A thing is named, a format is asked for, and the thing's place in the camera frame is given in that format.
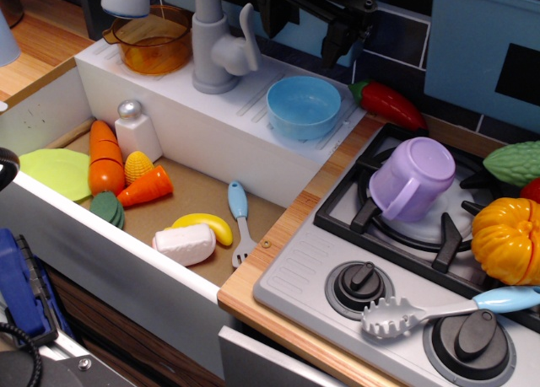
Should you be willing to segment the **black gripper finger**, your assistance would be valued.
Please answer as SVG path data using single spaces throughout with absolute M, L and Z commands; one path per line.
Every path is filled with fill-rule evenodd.
M 300 22 L 300 10 L 287 1 L 268 1 L 260 4 L 262 28 L 272 39 L 287 25 Z
M 345 57 L 345 66 L 351 66 L 359 57 L 370 37 L 372 25 L 366 29 L 344 22 L 332 22 L 327 26 L 327 33 L 321 44 L 321 65 L 334 68 L 341 57 Z

